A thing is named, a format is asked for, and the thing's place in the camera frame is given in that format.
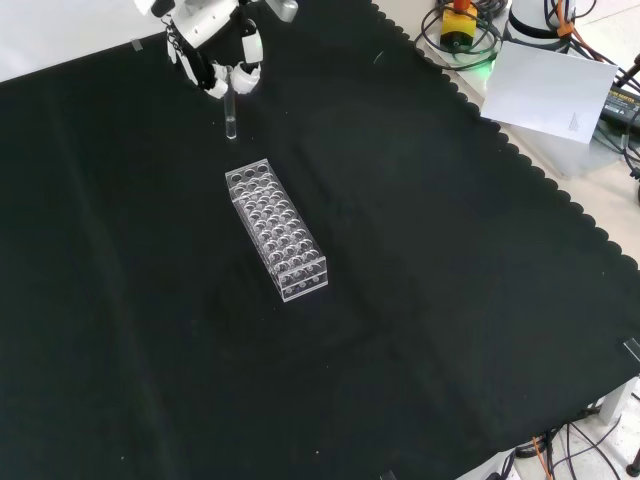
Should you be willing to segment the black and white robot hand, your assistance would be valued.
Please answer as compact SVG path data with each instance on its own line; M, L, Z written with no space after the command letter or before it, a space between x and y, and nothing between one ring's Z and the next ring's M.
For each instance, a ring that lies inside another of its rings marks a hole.
M167 53L186 77L215 99L258 85L263 44L246 1L137 1L144 16L165 25Z

